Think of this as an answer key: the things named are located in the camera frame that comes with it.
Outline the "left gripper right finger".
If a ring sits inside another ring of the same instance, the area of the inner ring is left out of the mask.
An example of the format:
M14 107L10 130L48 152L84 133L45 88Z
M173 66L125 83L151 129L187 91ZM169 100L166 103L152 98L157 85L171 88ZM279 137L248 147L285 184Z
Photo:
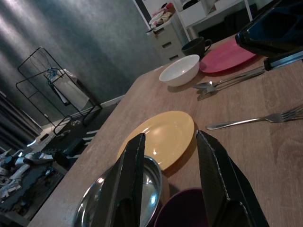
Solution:
M267 227L269 224L243 172L213 136L196 132L200 182L212 227Z

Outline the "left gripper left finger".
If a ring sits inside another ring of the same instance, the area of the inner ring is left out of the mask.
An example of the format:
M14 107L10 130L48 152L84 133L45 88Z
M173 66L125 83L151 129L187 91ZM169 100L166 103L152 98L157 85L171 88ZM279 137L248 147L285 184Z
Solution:
M138 227L140 225L145 134L128 141L122 152L116 173L111 227Z

